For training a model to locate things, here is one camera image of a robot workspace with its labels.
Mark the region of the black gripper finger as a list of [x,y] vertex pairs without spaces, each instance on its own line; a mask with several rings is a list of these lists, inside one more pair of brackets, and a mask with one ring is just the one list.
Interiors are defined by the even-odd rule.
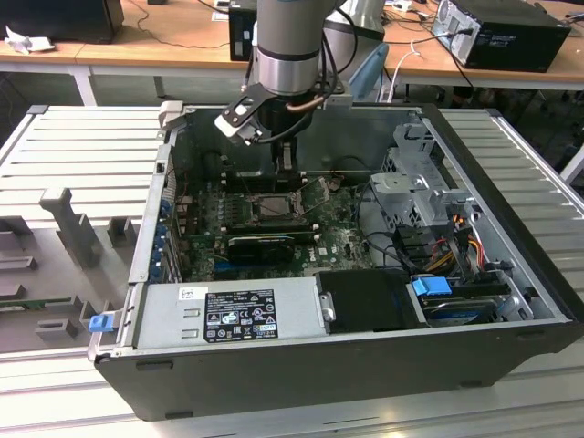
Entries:
[[276,192],[293,192],[300,185],[297,167],[297,138],[276,141],[271,145]]

